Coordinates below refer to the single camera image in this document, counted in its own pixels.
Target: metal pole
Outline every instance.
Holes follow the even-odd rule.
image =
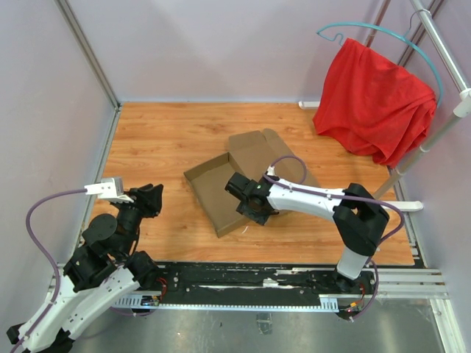
[[[447,122],[435,133],[430,135],[424,140],[422,145],[403,163],[400,167],[397,167],[391,174],[391,176],[380,186],[380,188],[373,194],[375,199],[379,199],[384,195],[394,184],[399,181],[404,174],[413,166],[425,153],[427,153],[432,146],[438,142],[438,140],[445,135],[461,118],[451,113]]]
[[[432,14],[432,18],[435,18],[436,14],[440,10],[444,2],[445,0],[433,0],[430,3],[428,10]],[[420,42],[422,41],[424,35],[425,35],[425,28],[422,22],[420,22],[420,25],[417,27],[417,29],[415,30],[414,34],[411,37],[411,42],[418,46]],[[400,56],[400,59],[397,62],[397,64],[399,66],[406,66],[414,53],[415,53],[415,50],[411,46],[407,46],[406,50],[404,50],[403,54]]]
[[[75,39],[77,40],[79,47],[82,49],[82,53],[85,55],[90,67],[95,74],[96,78],[98,79],[100,85],[102,86],[105,94],[107,95],[110,103],[115,108],[117,112],[120,106],[118,99],[116,98],[116,94],[114,93],[113,89],[111,88],[110,83],[108,82],[105,73],[102,70],[102,67],[98,63],[98,60],[93,53],[90,44],[85,37],[85,34],[82,31],[82,28],[79,25],[77,18],[75,17],[74,11],[71,8],[71,5],[68,3],[67,0],[54,0],[59,11],[64,16],[65,22],[67,22],[68,27],[70,28],[72,34],[74,35]]]
[[[389,6],[390,2],[391,2],[391,0],[384,0],[383,1],[378,14],[376,15],[374,25],[379,26],[381,24],[381,21],[383,20],[384,14],[388,10],[388,6]],[[368,48],[372,45],[373,39],[375,39],[375,36],[376,36],[376,32],[377,32],[376,29],[372,29],[371,31],[369,31],[368,37],[366,37],[366,40],[365,40],[365,46],[367,46]]]
[[[411,3],[415,11],[425,10],[420,0],[411,0]],[[442,36],[440,35],[439,30],[436,28],[431,15],[426,11],[419,11],[417,15],[419,16],[425,31],[427,31],[428,35],[430,36],[433,45],[442,58],[442,61],[450,73],[453,82],[455,82],[459,92],[462,93],[466,90],[469,90],[469,85],[465,76],[456,64],[455,59],[450,53],[447,45],[442,40]],[[382,184],[380,188],[374,193],[374,197],[379,199],[382,195],[384,195],[384,193],[389,190],[401,177],[403,177],[404,174],[411,168],[411,166],[413,166],[423,156],[424,153],[428,152],[432,146],[448,132],[448,130],[450,130],[458,121],[461,120],[461,118],[455,115],[455,113],[452,113],[448,118],[448,121],[445,122],[443,126],[441,126],[428,138],[426,138],[422,145],[399,168],[396,168],[389,179],[387,179],[384,184]]]
[[[411,3],[415,11],[425,10],[424,5],[420,0],[411,0]],[[445,64],[448,72],[450,73],[451,78],[455,82],[456,87],[459,89],[460,92],[466,90],[469,87],[468,82],[464,78],[461,69],[456,64],[455,58],[450,53],[450,50],[447,47],[446,43],[443,41],[442,36],[440,35],[438,28],[436,28],[432,17],[426,11],[419,11],[417,15],[419,16],[428,35],[430,35],[432,43],[435,46],[435,49],[438,51],[440,57],[442,58],[442,61]]]

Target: wooden floor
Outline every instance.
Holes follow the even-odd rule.
[[[155,260],[336,263],[343,243],[335,225],[311,215],[290,213],[217,238],[183,178],[185,170],[226,151],[229,135],[269,127],[306,161],[322,187],[357,182],[375,191],[387,170],[316,135],[313,114],[295,104],[125,104],[104,177],[122,176],[125,188],[164,185],[162,213],[143,220],[138,249]],[[105,203],[93,211],[116,213]],[[398,223],[391,216],[390,229]],[[375,260],[412,264],[405,230],[386,241]]]

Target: open cardboard box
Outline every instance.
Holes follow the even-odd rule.
[[[287,154],[293,152],[276,131],[246,132],[229,137],[229,152],[184,173],[219,238],[249,222],[247,217],[236,212],[239,200],[224,190],[231,176],[238,171],[259,180],[274,160]],[[296,160],[285,159],[276,165],[275,172],[279,177],[298,182],[302,177],[302,166]],[[303,184],[319,186],[309,172]]]

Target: clothes hanger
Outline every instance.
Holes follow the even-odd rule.
[[[365,24],[363,22],[350,22],[350,21],[348,21],[348,22],[335,22],[335,23],[332,23],[332,24],[328,24],[327,26],[323,26],[319,31],[317,31],[317,34],[320,35],[322,38],[327,39],[331,42],[335,42],[335,41],[337,41],[337,38],[340,38],[339,39],[339,44],[342,46],[344,44],[344,34],[343,33],[339,32],[333,38],[329,38],[326,35],[322,34],[322,31],[326,30],[327,28],[338,27],[338,26],[358,26],[358,27],[366,27],[366,28],[370,28],[370,29],[375,29],[377,31],[386,33],[387,35],[391,35],[392,37],[397,38],[397,39],[401,40],[402,42],[406,43],[408,46],[411,46],[415,51],[417,51],[420,54],[421,57],[424,58],[424,60],[428,64],[428,66],[430,66],[430,69],[432,70],[433,75],[435,76],[436,83],[439,86],[439,99],[438,99],[438,102],[436,103],[436,106],[437,107],[440,106],[440,104],[442,103],[442,99],[443,99],[442,79],[440,78],[440,75],[439,75],[438,70],[436,69],[436,66],[430,60],[430,57],[428,57],[428,55],[421,48],[416,46],[409,39],[405,38],[405,36],[399,35],[396,32],[393,32],[393,31],[391,31],[387,28],[384,28],[384,27],[381,27],[381,26],[376,26],[374,24]]]

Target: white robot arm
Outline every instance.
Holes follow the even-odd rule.
[[[389,221],[388,213],[372,202],[373,197],[358,184],[347,189],[321,189],[289,182],[265,174],[260,181],[235,173],[226,191],[241,200],[237,211],[264,225],[270,215],[282,210],[308,213],[336,224],[344,241],[344,251],[335,275],[339,287],[352,284],[375,253]]]
[[[56,279],[58,292],[48,293],[27,322],[9,328],[12,352],[20,346],[28,353],[69,352],[88,325],[114,302],[155,283],[158,267],[146,252],[134,249],[142,218],[160,213],[163,186],[148,184],[125,193],[121,178],[109,178],[85,188],[87,194],[111,202],[118,215],[105,213],[92,220],[82,233],[85,242]]]

